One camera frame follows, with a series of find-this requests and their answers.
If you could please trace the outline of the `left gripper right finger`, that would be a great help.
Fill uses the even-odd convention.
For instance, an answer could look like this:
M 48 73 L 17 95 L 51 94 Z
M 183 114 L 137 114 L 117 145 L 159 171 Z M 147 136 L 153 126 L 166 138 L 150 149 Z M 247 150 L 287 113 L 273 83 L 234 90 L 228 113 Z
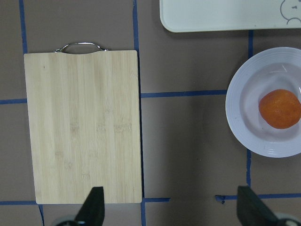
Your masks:
M 237 217 L 243 226 L 276 226 L 278 217 L 248 186 L 239 186 Z

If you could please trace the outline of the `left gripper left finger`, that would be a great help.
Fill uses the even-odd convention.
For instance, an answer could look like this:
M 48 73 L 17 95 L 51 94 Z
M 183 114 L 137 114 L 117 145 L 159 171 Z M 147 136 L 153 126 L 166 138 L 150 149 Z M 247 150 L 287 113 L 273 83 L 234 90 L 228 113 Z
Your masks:
M 105 217 L 103 187 L 93 187 L 75 217 L 79 226 L 102 226 Z

